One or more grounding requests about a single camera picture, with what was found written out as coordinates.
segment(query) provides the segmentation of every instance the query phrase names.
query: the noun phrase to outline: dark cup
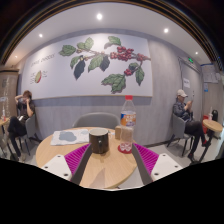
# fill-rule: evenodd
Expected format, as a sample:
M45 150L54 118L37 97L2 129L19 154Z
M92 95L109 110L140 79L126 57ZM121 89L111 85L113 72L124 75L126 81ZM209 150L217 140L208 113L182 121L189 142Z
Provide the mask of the dark cup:
M89 143L93 153L102 154L109 150L108 130L94 128L89 131Z

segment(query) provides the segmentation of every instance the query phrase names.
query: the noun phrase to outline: ceiling light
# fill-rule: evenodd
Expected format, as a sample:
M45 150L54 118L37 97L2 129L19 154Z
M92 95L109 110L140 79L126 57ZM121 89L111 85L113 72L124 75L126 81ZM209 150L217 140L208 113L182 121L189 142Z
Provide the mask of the ceiling light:
M102 14L100 14L100 13L98 13L96 17L98 20L101 20L103 18Z

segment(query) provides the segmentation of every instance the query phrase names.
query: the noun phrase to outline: bottle cap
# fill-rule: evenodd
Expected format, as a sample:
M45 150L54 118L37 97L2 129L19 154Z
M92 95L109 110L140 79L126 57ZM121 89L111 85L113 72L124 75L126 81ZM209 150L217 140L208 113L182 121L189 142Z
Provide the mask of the bottle cap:
M133 96L132 95L126 95L125 100L133 100Z

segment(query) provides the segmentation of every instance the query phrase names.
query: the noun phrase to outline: leaf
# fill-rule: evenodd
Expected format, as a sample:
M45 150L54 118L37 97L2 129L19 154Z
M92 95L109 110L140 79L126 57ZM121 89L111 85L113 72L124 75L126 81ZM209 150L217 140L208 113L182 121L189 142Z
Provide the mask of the leaf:
M100 68L102 71L105 71L109 67L110 61L108 59L108 56L103 57L103 61L100 64Z
M114 79L114 83L112 85L112 91L111 92L119 92L122 91L123 88L125 88L126 79L124 75L117 75L117 77Z
M108 39L112 44L121 45L121 41L118 37L109 36Z
M117 78L117 75L115 74L111 74L109 75L107 78L105 78L103 81L102 81L102 84L104 85L112 85L114 83L114 80Z
M135 63L131 63L128 67L129 67L130 70L133 71L133 70L135 70L136 67L138 67L138 66L139 66L139 64L135 62Z
M142 70L141 67L139 67L139 69L136 71L135 76L136 76L136 82L138 83L138 85L140 86L143 79L144 79L144 71Z
M80 42L80 43L77 44L77 47L78 47L79 49L85 49L85 44L82 43L82 42Z
M85 66L86 66L86 63L83 59L81 59L80 62L75 66L74 75L75 75L76 80L84 72Z
M112 45L113 45L112 43L108 42L104 45L104 49L107 49L108 47L111 47Z
M70 66L71 66L72 69L73 69L74 65L78 62L80 57L81 56L77 56L77 57L72 58L71 63L70 63Z
M76 48L71 45L64 45L62 51L59 52L62 56L70 56L76 51Z
M120 92L126 86L126 79L124 75L120 74L111 74L102 81L104 85L112 85L111 92Z
M89 37L85 42L85 48L87 50L90 50L92 48L93 44L94 44L93 39Z
M99 54L98 56L96 56L95 58L93 58L90 62L90 65L88 67L88 72L95 69L96 67L99 67L100 64L103 61L103 55Z

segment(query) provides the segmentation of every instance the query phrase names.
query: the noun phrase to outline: person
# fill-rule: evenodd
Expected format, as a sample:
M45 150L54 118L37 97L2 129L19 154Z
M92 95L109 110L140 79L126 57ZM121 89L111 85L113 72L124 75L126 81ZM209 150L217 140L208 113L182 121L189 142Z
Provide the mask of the person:
M209 142L205 139L201 122L195 121L193 119L193 111L192 111L193 100L188 101L185 104L184 103L185 97L187 97L187 94L182 89L179 89L177 91L176 103L173 105L173 113L176 116L182 118L186 122L184 132L186 134L190 134L195 137L192 149L190 153L188 154L188 158L191 161L195 161L194 153L197 149L200 138L202 141L202 147L208 146Z
M4 135L3 143L6 145L10 139L13 145L13 148L16 151L16 154L19 158L19 162L24 163L26 155L20 152L15 138L18 136L23 136L26 134L26 120L35 113L35 106L32 100L32 93L29 90L24 91L23 95L18 95L15 97L17 108L20 110L20 118L18 119L15 116L10 118L8 130Z

